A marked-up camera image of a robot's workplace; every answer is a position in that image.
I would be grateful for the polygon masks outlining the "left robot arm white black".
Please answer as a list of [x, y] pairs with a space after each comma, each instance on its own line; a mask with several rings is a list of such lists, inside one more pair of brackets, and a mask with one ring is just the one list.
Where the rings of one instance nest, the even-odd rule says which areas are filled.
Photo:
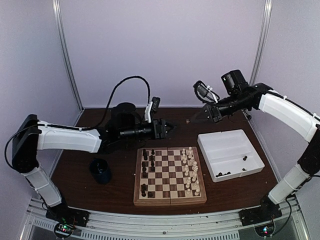
[[28, 180], [52, 215], [67, 222], [72, 218], [72, 211], [38, 162], [37, 152], [54, 149], [104, 155], [120, 149], [129, 139], [164, 139], [177, 126], [163, 118], [154, 119], [158, 108], [157, 97], [146, 106], [143, 116], [136, 112], [134, 104], [120, 103], [111, 108], [110, 119], [103, 127], [57, 125], [30, 114], [7, 141], [12, 145], [12, 157], [6, 163]]

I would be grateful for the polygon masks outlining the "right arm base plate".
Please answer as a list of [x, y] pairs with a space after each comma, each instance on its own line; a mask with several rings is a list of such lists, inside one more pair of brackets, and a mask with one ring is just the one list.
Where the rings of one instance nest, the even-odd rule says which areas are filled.
[[254, 207], [250, 209], [242, 209], [239, 211], [239, 218], [243, 226], [256, 225], [263, 222], [269, 222], [273, 219], [280, 218], [282, 211], [277, 209], [271, 212], [263, 212], [262, 208]]

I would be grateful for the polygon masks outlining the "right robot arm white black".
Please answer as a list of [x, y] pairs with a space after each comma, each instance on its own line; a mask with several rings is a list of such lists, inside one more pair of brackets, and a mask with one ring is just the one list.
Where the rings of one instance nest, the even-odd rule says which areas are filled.
[[225, 98], [220, 98], [202, 80], [193, 85], [194, 94], [206, 107], [211, 122], [220, 122], [239, 111], [257, 110], [283, 125], [282, 134], [292, 130], [290, 137], [294, 140], [301, 137], [296, 164], [261, 199], [256, 210], [258, 219], [266, 221], [276, 212], [278, 204], [320, 172], [320, 117], [265, 83], [249, 84], [239, 69], [225, 73], [221, 80], [228, 94]]

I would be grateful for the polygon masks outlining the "white plastic compartment tray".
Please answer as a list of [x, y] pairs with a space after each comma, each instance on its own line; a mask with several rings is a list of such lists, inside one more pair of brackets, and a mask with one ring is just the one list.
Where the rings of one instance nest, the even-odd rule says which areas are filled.
[[242, 129], [199, 134], [197, 143], [214, 183], [256, 174], [265, 167]]

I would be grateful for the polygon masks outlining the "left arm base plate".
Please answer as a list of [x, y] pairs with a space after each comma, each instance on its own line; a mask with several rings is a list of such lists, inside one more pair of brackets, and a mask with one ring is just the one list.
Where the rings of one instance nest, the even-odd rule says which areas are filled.
[[55, 220], [61, 224], [68, 224], [77, 227], [86, 227], [89, 220], [90, 213], [85, 210], [79, 210], [75, 208], [60, 208], [53, 210], [49, 208], [46, 211], [45, 217], [51, 220]]

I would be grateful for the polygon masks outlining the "wooden chess board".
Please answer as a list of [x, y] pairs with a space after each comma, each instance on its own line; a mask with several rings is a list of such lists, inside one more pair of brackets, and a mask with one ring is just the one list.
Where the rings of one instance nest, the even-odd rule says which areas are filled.
[[[182, 149], [186, 147], [158, 147], [158, 148], [140, 148], [137, 151], [134, 195], [133, 203], [135, 206], [182, 206], [204, 204], [207, 201], [207, 193], [199, 159], [198, 150], [192, 146], [195, 153], [195, 160], [199, 167], [199, 197], [183, 197], [183, 173], [181, 155]], [[146, 149], [148, 160], [144, 160], [143, 149]], [[155, 150], [154, 166], [155, 172], [150, 172], [152, 149]], [[142, 168], [142, 162], [146, 162], [146, 168]], [[148, 173], [147, 178], [142, 178], [142, 172]], [[142, 185], [147, 186], [146, 196], [142, 196]], [[153, 197], [148, 197], [148, 192], [153, 192]]]

